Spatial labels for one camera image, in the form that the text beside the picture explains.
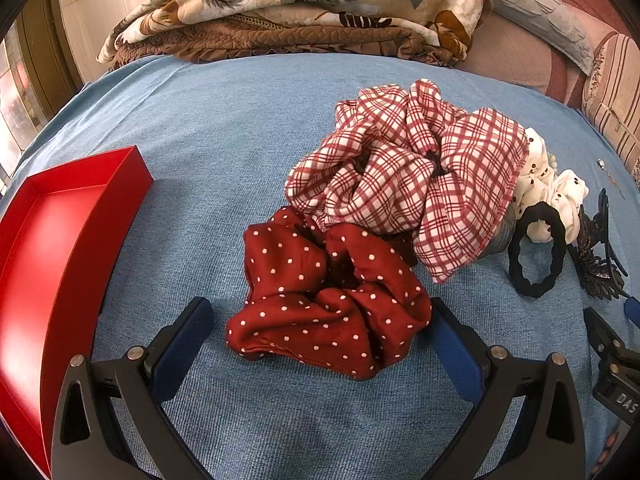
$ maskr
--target red box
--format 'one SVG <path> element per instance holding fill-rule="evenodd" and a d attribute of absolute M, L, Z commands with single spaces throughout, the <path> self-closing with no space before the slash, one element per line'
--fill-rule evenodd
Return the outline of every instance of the red box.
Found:
<path fill-rule="evenodd" d="M 27 177 L 0 221 L 0 414 L 46 475 L 69 360 L 91 355 L 118 252 L 153 179 L 137 147 Z"/>

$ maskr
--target blue gripper pad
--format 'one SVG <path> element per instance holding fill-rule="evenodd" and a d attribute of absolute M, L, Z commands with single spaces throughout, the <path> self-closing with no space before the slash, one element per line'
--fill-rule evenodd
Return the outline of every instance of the blue gripper pad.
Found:
<path fill-rule="evenodd" d="M 633 296 L 625 301 L 625 316 L 640 328 L 640 303 Z"/>
<path fill-rule="evenodd" d="M 428 337 L 460 397 L 477 406 L 484 395 L 482 368 L 436 308 L 433 309 Z"/>
<path fill-rule="evenodd" d="M 204 298 L 195 298 L 175 323 L 163 328 L 149 345 L 150 354 L 154 346 L 161 352 L 153 366 L 151 382 L 151 396 L 158 404 L 175 397 L 212 329 L 211 304 Z"/>

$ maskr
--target silver bolt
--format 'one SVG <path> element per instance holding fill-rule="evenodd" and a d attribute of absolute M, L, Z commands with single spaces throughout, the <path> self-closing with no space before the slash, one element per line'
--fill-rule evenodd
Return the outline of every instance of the silver bolt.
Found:
<path fill-rule="evenodd" d="M 496 345 L 491 347 L 491 355 L 496 359 L 504 359 L 507 357 L 507 350 L 503 346 Z"/>
<path fill-rule="evenodd" d="M 562 366 L 566 362 L 566 359 L 564 358 L 564 356 L 558 352 L 553 352 L 551 354 L 551 360 L 555 362 L 558 366 Z"/>
<path fill-rule="evenodd" d="M 142 346 L 133 346 L 129 348 L 127 351 L 127 358 L 135 361 L 136 359 L 140 359 L 145 354 L 145 349 Z"/>
<path fill-rule="evenodd" d="M 69 364 L 71 364 L 73 368 L 77 368 L 77 367 L 79 367 L 82 363 L 84 363 L 84 356 L 83 356 L 83 355 L 81 355 L 81 354 L 78 354 L 78 355 L 74 355 L 74 356 L 71 358 L 71 361 L 70 361 L 70 363 L 69 363 Z"/>

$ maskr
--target bed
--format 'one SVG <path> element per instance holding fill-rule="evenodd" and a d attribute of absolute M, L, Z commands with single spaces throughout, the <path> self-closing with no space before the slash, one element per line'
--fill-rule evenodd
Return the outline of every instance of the bed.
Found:
<path fill-rule="evenodd" d="M 127 235 L 98 320 L 92 358 L 121 356 L 147 344 L 193 296 L 214 307 L 215 329 L 178 396 L 165 410 L 217 480 L 418 479 L 470 410 L 418 336 L 408 357 L 375 379 L 353 381 L 282 357 L 246 362 L 225 347 L 226 321 L 244 304 L 242 232 L 284 205 L 284 179 L 334 127 L 335 103 L 360 88 L 418 78 L 468 110 L 495 107 L 546 139 L 559 169 L 573 168 L 591 192 L 610 197 L 610 240 L 640 294 L 638 188 L 610 145 L 575 110 L 541 93 L 458 70 L 350 54 L 288 54 L 196 65 L 147 57 L 87 85 L 25 152 L 0 212 L 29 174 L 74 158 L 136 144 L 155 182 Z M 625 200 L 596 165 L 602 158 Z M 547 273 L 549 245 L 523 242 L 532 279 Z M 415 272 L 487 344 L 514 355 L 567 358 L 576 383 L 588 466 L 614 417 L 591 395 L 597 360 L 582 310 L 594 307 L 628 346 L 639 333 L 622 300 L 586 295 L 567 255 L 557 285 L 542 298 L 519 296 L 505 253 L 493 254 L 433 285 Z M 483 466 L 497 464 L 517 416 Z M 153 465 L 119 410 L 140 464 Z"/>

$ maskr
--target red and white plaid fabric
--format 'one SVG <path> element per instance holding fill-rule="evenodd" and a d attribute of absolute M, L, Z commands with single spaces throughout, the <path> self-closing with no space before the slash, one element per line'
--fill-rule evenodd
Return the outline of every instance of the red and white plaid fabric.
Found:
<path fill-rule="evenodd" d="M 490 108 L 469 114 L 421 79 L 340 101 L 335 131 L 291 170 L 285 193 L 322 231 L 348 222 L 414 232 L 433 281 L 474 261 L 492 238 L 529 153 L 524 129 Z"/>

